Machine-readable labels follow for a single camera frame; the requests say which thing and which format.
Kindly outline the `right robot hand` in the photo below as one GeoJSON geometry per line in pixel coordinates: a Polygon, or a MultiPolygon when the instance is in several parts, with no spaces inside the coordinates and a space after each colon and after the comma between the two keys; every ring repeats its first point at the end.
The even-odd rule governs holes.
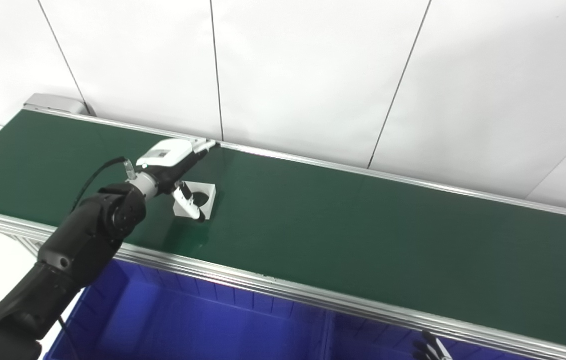
{"type": "Polygon", "coordinates": [[[452,360],[452,356],[444,344],[433,333],[422,330],[423,341],[414,341],[412,358],[414,360],[452,360]]]}

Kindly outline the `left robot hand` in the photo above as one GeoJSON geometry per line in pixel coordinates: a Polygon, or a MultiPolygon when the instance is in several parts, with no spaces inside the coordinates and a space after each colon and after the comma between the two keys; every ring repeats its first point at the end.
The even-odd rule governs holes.
{"type": "Polygon", "coordinates": [[[194,194],[181,178],[217,146],[212,139],[194,140],[168,138],[159,141],[137,161],[134,178],[128,182],[139,189],[148,201],[158,195],[173,197],[176,208],[185,216],[202,223],[207,219],[194,194]]]}

